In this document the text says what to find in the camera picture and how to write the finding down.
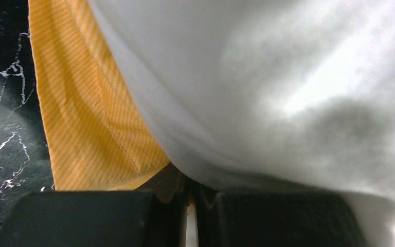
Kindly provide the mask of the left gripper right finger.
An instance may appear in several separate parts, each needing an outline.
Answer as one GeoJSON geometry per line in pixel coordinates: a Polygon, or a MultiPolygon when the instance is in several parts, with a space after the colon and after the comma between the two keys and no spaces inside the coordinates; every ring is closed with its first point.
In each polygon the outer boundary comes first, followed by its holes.
{"type": "Polygon", "coordinates": [[[215,191],[194,185],[199,246],[365,246],[352,210],[328,192],[215,191]]]}

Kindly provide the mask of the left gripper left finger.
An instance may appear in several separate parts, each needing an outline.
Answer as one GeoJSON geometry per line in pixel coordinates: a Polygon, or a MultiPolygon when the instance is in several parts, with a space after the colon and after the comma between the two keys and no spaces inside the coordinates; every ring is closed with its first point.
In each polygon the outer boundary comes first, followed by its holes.
{"type": "Polygon", "coordinates": [[[186,177],[168,165],[135,190],[31,193],[0,246],[182,246],[186,177]]]}

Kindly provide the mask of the yellow and blue pillowcase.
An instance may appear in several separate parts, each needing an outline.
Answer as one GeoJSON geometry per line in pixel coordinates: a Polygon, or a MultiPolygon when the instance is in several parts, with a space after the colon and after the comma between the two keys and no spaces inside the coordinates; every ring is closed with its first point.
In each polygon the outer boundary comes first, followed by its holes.
{"type": "Polygon", "coordinates": [[[169,163],[87,1],[29,1],[37,93],[57,191],[131,190],[169,163]]]}

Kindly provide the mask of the white pillow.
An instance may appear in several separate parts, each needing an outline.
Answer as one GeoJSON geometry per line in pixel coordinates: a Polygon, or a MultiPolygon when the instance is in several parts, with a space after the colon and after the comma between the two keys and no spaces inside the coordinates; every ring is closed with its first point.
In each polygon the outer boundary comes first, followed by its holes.
{"type": "Polygon", "coordinates": [[[395,1],[90,1],[146,125],[215,189],[342,195],[395,246],[395,1]]]}

